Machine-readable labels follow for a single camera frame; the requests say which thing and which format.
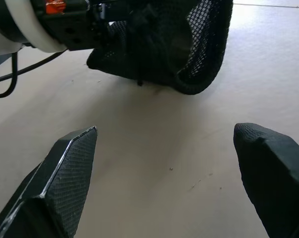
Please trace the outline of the black mesh drawstring pouch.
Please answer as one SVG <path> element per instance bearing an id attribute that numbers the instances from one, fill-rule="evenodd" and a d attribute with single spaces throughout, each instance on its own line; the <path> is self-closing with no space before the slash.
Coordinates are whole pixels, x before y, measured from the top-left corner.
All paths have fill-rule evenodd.
<path id="1" fill-rule="evenodd" d="M 126 49 L 94 49 L 90 69 L 196 95 L 224 58 L 233 0 L 128 0 Z"/>

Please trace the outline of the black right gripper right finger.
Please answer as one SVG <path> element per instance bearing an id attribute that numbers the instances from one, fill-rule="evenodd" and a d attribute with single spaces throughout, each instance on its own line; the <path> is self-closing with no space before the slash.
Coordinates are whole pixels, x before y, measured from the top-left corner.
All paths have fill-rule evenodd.
<path id="1" fill-rule="evenodd" d="M 234 146 L 244 189 L 269 238 L 299 238 L 299 145 L 254 123 L 237 123 Z"/>

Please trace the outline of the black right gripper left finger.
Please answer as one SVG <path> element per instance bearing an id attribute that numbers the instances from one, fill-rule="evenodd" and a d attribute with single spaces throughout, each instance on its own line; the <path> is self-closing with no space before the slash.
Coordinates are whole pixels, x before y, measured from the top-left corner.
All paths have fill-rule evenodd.
<path id="1" fill-rule="evenodd" d="M 74 238 L 88 194 L 95 126 L 55 142 L 0 212 L 0 238 Z"/>

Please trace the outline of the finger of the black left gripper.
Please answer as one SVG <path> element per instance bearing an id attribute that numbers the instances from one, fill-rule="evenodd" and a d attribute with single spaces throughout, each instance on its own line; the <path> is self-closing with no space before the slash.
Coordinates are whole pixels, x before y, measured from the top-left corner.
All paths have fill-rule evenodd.
<path id="1" fill-rule="evenodd" d="M 112 22 L 109 27 L 109 37 L 106 44 L 106 49 L 126 49 L 126 21 L 115 21 Z"/>

